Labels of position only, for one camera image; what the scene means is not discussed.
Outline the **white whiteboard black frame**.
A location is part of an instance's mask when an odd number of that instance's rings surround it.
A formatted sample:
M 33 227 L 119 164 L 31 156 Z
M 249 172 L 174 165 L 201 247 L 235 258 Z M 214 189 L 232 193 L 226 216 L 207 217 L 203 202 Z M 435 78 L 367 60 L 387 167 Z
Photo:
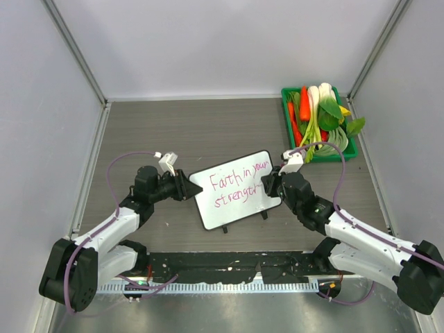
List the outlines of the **white whiteboard black frame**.
M 262 150 L 192 173 L 189 180 L 203 189 L 195 196 L 203 227 L 213 230 L 281 205 L 261 180 L 272 169 L 270 153 Z

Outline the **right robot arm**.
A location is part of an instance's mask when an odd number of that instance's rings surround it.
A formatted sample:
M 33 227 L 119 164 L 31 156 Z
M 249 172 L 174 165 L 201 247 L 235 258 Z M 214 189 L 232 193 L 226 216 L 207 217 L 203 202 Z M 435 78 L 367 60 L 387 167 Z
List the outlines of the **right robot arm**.
M 316 195 L 300 172 L 278 168 L 261 178 L 267 196 L 283 200 L 307 229 L 325 235 L 314 268 L 360 275 L 395 292 L 416 312 L 430 315 L 443 297 L 443 257 L 428 241 L 405 241 L 356 219 Z

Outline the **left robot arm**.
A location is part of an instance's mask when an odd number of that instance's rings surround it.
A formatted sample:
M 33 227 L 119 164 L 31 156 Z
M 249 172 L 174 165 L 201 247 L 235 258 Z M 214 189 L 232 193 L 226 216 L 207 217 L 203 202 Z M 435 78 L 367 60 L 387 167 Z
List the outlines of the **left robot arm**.
M 80 312 L 92 302 L 99 287 L 122 273 L 143 275 L 148 267 L 145 246 L 126 240 L 140 229 L 162 200 L 188 200 L 203 188 L 182 170 L 160 175 L 154 166 L 138 169 L 135 183 L 117 209 L 94 229 L 75 239 L 57 240 L 50 252 L 39 294 Z

